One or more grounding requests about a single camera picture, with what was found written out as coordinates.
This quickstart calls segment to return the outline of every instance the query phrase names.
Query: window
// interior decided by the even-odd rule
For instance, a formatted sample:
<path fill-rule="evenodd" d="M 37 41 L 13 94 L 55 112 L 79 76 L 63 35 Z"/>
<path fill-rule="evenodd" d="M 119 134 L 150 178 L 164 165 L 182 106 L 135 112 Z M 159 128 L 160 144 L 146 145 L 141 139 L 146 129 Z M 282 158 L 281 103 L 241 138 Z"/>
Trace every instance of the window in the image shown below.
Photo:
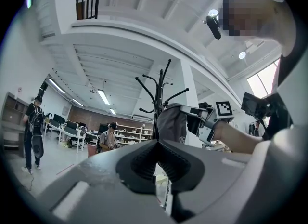
<path fill-rule="evenodd" d="M 271 93 L 272 84 L 278 63 L 279 59 L 265 69 L 259 71 L 258 73 L 247 79 L 256 97 L 263 98 Z"/>

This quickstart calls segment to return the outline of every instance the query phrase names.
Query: black t-shirt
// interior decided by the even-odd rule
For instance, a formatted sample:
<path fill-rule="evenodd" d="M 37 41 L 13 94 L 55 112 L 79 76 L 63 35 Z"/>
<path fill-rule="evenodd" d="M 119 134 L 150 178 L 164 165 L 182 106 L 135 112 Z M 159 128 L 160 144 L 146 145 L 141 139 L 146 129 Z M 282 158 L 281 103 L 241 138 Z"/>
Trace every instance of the black t-shirt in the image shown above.
<path fill-rule="evenodd" d="M 292 72 L 294 67 L 301 59 L 304 51 L 308 46 L 308 28 L 303 21 L 294 14 L 296 25 L 296 39 L 295 45 L 291 53 L 284 57 L 281 55 L 279 63 L 278 86 L 285 80 L 285 78 Z M 264 140 L 271 139 L 278 131 L 287 128 L 292 124 L 289 114 L 284 109 L 279 109 L 277 114 L 273 114 L 269 119 L 269 125 L 266 128 L 266 133 L 262 136 Z"/>
<path fill-rule="evenodd" d="M 29 135 L 31 135 L 31 133 L 28 132 L 28 130 L 29 130 L 29 122 L 30 122 L 31 119 L 33 118 L 33 115 L 35 115 L 35 106 L 34 106 L 33 103 L 30 103 L 30 105 L 29 105 L 29 107 L 28 107 L 28 109 L 27 109 L 25 115 L 29 116 L 28 121 L 26 122 L 26 128 L 25 128 L 25 135 L 28 135 L 28 136 L 29 136 Z"/>

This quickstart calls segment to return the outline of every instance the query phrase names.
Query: white ceiling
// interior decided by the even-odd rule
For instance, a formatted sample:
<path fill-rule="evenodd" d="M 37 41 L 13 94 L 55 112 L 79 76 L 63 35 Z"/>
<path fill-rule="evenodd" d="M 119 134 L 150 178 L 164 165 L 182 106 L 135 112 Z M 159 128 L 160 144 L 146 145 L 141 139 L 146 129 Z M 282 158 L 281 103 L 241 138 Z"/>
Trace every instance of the white ceiling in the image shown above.
<path fill-rule="evenodd" d="M 206 57 L 226 79 L 243 76 L 274 61 L 280 48 L 273 41 L 251 41 L 256 49 L 247 53 L 245 60 L 240 60 L 239 52 L 247 49 L 245 41 L 224 36 L 220 40 L 214 39 L 202 20 L 209 10 L 219 10 L 221 1 L 100 0 L 98 20 L 125 21 L 157 31 L 195 54 Z M 35 0 L 42 35 L 55 34 L 57 38 L 65 36 L 62 40 L 45 44 L 55 60 L 52 74 L 57 77 L 58 84 L 93 109 L 110 112 L 109 108 L 114 108 L 123 117 L 133 114 L 145 116 L 139 107 L 152 110 L 151 98 L 135 77 L 139 76 L 154 93 L 154 83 L 143 78 L 142 74 L 158 80 L 159 70 L 164 69 L 171 58 L 173 62 L 166 80 L 172 82 L 176 59 L 154 47 L 125 38 L 99 33 L 57 35 L 55 31 L 59 30 L 55 30 L 56 23 L 50 19 L 48 5 L 47 0 Z M 212 91 L 205 86 L 205 77 L 198 71 L 193 72 L 193 75 L 198 97 L 208 96 Z M 90 92 L 97 89 L 104 89 L 110 106 L 105 105 L 97 93 Z"/>

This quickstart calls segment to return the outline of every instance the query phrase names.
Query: gray cloth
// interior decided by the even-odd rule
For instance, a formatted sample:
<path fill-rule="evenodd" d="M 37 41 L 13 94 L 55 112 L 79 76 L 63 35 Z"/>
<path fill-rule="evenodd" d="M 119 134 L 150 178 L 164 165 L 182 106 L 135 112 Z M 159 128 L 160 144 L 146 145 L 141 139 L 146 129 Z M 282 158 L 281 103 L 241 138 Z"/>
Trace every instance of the gray cloth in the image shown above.
<path fill-rule="evenodd" d="M 158 116 L 159 139 L 185 143 L 187 118 L 180 111 L 181 106 L 179 103 L 172 103 Z"/>

